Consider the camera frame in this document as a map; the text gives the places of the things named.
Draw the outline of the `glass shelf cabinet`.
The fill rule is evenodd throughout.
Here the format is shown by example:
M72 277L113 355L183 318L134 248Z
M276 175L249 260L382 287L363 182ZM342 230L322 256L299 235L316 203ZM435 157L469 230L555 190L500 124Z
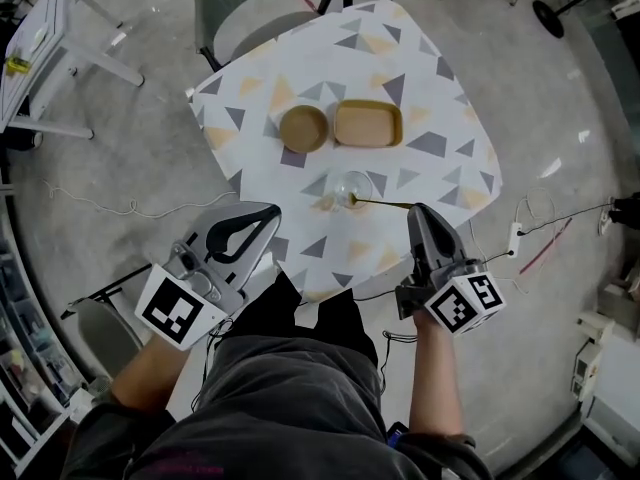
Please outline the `glass shelf cabinet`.
M20 479L48 444L75 425L82 375L37 296L0 195L0 458Z

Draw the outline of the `cardboard box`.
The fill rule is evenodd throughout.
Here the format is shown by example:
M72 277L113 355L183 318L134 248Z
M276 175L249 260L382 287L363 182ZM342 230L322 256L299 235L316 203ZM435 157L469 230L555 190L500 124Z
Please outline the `cardboard box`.
M624 279L614 279L599 292L604 311L622 314L640 312L640 267L633 267Z

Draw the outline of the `triangle patterned tablecloth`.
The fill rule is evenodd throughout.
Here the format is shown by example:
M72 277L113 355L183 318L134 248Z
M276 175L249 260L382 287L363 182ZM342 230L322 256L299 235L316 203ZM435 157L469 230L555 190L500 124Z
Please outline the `triangle patterned tablecloth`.
M391 148L338 144L287 149L289 109L309 105L334 121L349 99L395 104L403 140ZM398 264L409 252L406 215L366 204L332 210L329 178L359 171L370 200L422 202L460 226L500 194L495 149L445 57L389 0L319 17L256 47L203 81L191 108L225 177L244 201L279 206L272 248L308 299L323 300Z

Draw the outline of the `person's left forearm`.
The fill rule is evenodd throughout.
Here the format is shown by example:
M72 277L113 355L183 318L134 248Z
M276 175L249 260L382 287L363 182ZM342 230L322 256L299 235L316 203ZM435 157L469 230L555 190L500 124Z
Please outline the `person's left forearm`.
M166 409L189 358L164 338L153 335L114 378L113 397L123 406L152 414Z

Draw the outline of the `small gold spoon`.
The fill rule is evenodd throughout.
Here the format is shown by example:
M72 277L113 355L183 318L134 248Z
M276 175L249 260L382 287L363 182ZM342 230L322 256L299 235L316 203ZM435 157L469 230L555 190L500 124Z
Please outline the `small gold spoon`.
M385 202L385 201L370 200L370 199L361 199L361 198L358 198L355 193L349 194L348 201L353 208L355 208L360 203L383 205L383 206L389 206L389 207L399 208L403 210L410 210L413 207L412 203L395 203L395 202Z

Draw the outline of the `person's grey shirt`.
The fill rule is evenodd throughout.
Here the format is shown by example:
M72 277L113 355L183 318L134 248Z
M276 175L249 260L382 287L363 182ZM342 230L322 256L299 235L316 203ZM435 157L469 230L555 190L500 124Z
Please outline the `person's grey shirt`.
M81 421L61 480L493 480L474 441L387 441L362 354L306 338L230 338L180 421L104 402Z

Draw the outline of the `person's black shorts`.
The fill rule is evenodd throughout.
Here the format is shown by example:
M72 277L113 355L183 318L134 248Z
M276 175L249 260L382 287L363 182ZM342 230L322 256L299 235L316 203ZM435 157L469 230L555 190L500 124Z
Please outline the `person's black shorts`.
M352 290L320 302L312 313L305 311L299 315L301 308L302 295L281 272L271 286L241 311L224 337L307 338L347 348L364 355L373 365L379 364Z

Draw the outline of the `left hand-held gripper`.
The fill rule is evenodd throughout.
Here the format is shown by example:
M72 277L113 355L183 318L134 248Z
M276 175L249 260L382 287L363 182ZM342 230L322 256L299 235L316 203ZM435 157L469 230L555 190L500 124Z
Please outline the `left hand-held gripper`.
M255 270L281 223L281 209L270 203L217 206L194 223L190 245L203 258L219 258L219 272L183 241L168 261L155 264L144 285L135 316L180 351L193 347L245 300L239 291Z

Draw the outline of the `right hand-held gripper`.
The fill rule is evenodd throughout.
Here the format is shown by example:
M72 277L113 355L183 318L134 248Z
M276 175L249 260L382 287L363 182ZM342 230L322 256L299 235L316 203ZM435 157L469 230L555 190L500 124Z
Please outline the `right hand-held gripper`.
M414 273L395 288L400 319L429 313L452 336L469 332L506 307L494 276L468 260L457 231L422 203L408 211Z

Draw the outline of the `white square table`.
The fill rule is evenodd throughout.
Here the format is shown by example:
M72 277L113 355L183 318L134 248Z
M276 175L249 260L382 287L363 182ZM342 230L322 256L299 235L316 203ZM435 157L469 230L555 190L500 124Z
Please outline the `white square table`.
M122 25L95 0L79 1L114 27ZM76 37L71 32L70 15L70 0L38 0L0 55L0 133L15 128L91 140L94 131L90 128L41 119L61 84L72 75L77 61L95 65L136 87L144 84L141 73ZM47 37L31 53L32 38L44 24L49 26ZM29 73L10 76L5 65L9 56L29 61Z

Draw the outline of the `person's right forearm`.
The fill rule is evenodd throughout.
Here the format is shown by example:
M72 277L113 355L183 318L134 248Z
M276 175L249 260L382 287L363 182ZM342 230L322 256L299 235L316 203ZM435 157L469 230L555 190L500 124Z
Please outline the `person's right forearm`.
M413 314L416 351L409 430L434 436L465 433L452 336L427 312Z

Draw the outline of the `round tan bowl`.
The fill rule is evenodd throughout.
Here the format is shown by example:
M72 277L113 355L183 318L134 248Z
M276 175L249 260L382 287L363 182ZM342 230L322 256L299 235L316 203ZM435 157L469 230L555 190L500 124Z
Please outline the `round tan bowl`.
M299 105L284 113L279 132L284 146L289 150L295 153L311 153L325 144L329 124L320 109Z

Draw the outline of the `white appliance stack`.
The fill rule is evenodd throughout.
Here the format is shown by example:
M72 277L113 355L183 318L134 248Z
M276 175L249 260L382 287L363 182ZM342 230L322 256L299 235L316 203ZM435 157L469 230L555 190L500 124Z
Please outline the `white appliance stack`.
M640 340L597 312L577 318L587 342L574 362L571 391L583 425L628 467L640 468Z

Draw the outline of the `clear glass cup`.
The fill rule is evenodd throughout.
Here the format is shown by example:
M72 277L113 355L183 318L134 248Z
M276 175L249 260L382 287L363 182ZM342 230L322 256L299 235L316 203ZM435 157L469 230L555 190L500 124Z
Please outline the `clear glass cup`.
M369 177L359 171L336 172L329 178L332 210L356 210L364 207L372 196L373 185Z

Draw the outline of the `red stick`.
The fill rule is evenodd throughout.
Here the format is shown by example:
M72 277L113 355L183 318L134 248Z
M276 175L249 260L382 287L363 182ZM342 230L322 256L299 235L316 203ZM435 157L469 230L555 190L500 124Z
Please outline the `red stick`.
M565 232L566 228L571 224L573 218L569 217L561 227L554 232L552 238L547 242L547 244L528 262L526 263L519 271L518 275L522 276L526 274L531 268L540 263L544 257L551 251L551 249L555 246L557 240L562 236Z

